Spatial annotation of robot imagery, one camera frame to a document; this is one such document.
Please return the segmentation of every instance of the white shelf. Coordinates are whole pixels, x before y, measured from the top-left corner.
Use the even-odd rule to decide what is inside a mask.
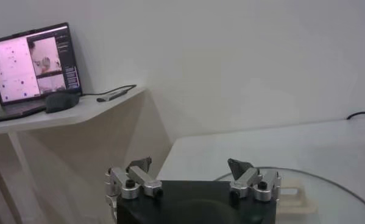
[[[77,124],[87,121],[101,113],[123,103],[124,101],[142,93],[143,87],[131,89],[126,95],[109,102],[97,102],[97,96],[84,96],[78,105],[65,111],[46,114],[44,111],[28,117],[0,122],[0,134],[10,131],[24,131],[39,128],[56,127]]]

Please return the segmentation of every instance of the black cable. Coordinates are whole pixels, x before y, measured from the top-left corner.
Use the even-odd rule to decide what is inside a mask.
[[[352,117],[360,115],[360,114],[365,114],[365,111],[360,111],[360,112],[357,112],[357,113],[353,113],[352,115],[347,117],[346,120],[350,120]]]
[[[326,182],[329,182],[330,184],[333,184],[334,186],[337,186],[339,187],[340,189],[346,191],[347,193],[349,193],[350,195],[354,196],[355,198],[357,198],[359,201],[361,201],[364,205],[365,205],[365,200],[363,198],[361,198],[361,196],[359,196],[358,194],[352,192],[351,190],[347,189],[346,187],[338,184],[337,182],[334,182],[332,180],[329,180],[329,179],[326,179],[324,177],[321,177],[321,176],[318,176],[316,174],[313,174],[313,173],[308,173],[306,171],[302,171],[302,170],[297,170],[297,169],[291,169],[291,168],[282,168],[282,167],[271,167],[271,166],[261,166],[261,167],[256,167],[257,169],[275,169],[275,170],[290,170],[290,171],[293,171],[293,172],[297,172],[297,173],[302,173],[302,174],[305,174],[305,175],[309,175],[311,177],[315,177],[315,178],[318,178],[318,179],[321,179],[323,181],[326,181]],[[219,181],[221,179],[223,179],[224,177],[227,177],[229,175],[231,175],[232,173],[227,173],[227,174],[224,174],[224,175],[221,175],[220,177],[214,179],[214,181]]]
[[[120,87],[117,87],[115,89],[112,89],[112,90],[103,92],[103,93],[83,93],[82,96],[100,96],[100,95],[104,95],[104,94],[107,94],[107,93],[111,93],[111,92],[114,92],[116,90],[124,89],[124,88],[127,88],[126,91],[128,92],[131,89],[133,89],[134,87],[136,87],[136,85],[125,85],[125,86],[120,86]]]

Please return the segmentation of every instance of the black computer mouse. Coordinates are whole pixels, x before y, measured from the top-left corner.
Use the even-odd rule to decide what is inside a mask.
[[[70,93],[52,93],[46,98],[46,113],[55,113],[62,110],[67,110],[79,102],[77,94]]]

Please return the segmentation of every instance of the laptop keyboard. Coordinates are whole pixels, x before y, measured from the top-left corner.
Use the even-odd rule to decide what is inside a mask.
[[[3,109],[4,110],[26,110],[26,109],[32,109],[32,108],[37,108],[37,107],[41,107],[41,106],[45,106],[45,102],[43,100],[36,100],[36,101],[29,101],[29,102],[24,102],[24,103],[16,103],[13,105],[7,105],[4,106]]]

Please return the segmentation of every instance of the white table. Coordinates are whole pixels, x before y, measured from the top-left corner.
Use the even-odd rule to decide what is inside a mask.
[[[97,96],[81,97],[78,105],[65,111],[51,114],[46,114],[43,111],[21,119],[0,122],[0,134],[8,134],[27,181],[36,191],[37,185],[32,176],[32,172],[30,171],[29,163],[27,162],[24,150],[21,146],[21,141],[18,137],[18,133],[20,131],[29,131],[39,128],[57,127],[85,122],[102,114],[103,112],[106,112],[107,110],[122,104],[139,93],[142,93],[144,90],[145,88],[136,87],[131,89],[126,95],[109,102],[97,102]],[[29,200],[34,200],[37,203],[35,196],[31,195],[31,197],[29,197]],[[39,214],[43,213],[41,210],[35,212]]]
[[[227,159],[308,171],[365,199],[365,118],[180,138],[159,180],[214,180]]]

